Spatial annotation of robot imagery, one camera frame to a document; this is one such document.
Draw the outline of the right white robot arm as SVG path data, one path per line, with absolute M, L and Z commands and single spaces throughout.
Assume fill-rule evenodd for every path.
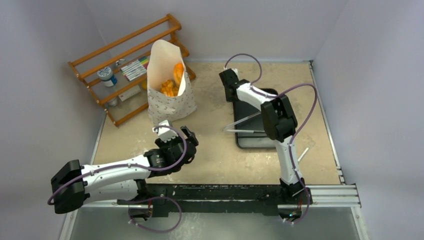
M 239 79 L 233 69 L 219 73 L 227 102 L 245 102 L 260 111 L 263 130 L 273 141 L 280 166 L 280 196 L 288 204 L 306 193 L 305 180 L 295 159 L 295 133 L 298 121 L 286 95 L 267 93 L 245 79 Z

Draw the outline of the black plastic tray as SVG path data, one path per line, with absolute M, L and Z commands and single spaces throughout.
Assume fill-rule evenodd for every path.
M 233 105 L 234 121 L 242 120 L 259 112 L 255 107 L 243 101 L 236 101 Z M 272 140 L 262 132 L 263 121 L 261 115 L 251 117 L 232 127 L 234 130 L 252 130 L 253 132 L 235 132 L 235 143 L 240 149 L 245 150 L 271 150 L 275 148 Z

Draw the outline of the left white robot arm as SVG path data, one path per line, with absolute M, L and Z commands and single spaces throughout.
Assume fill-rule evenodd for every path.
M 149 191 L 142 181 L 167 176 L 193 161 L 199 141 L 187 126 L 175 129 L 161 124 L 153 128 L 157 148 L 126 160 L 106 164 L 68 161 L 50 180 L 52 195 L 47 200 L 56 214 L 106 200 L 146 203 Z

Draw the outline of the patterned white paper bag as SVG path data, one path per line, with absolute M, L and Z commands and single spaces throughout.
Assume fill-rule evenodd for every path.
M 183 119 L 197 110 L 194 91 L 181 49 L 166 40 L 151 48 L 147 66 L 148 116 L 157 126 Z

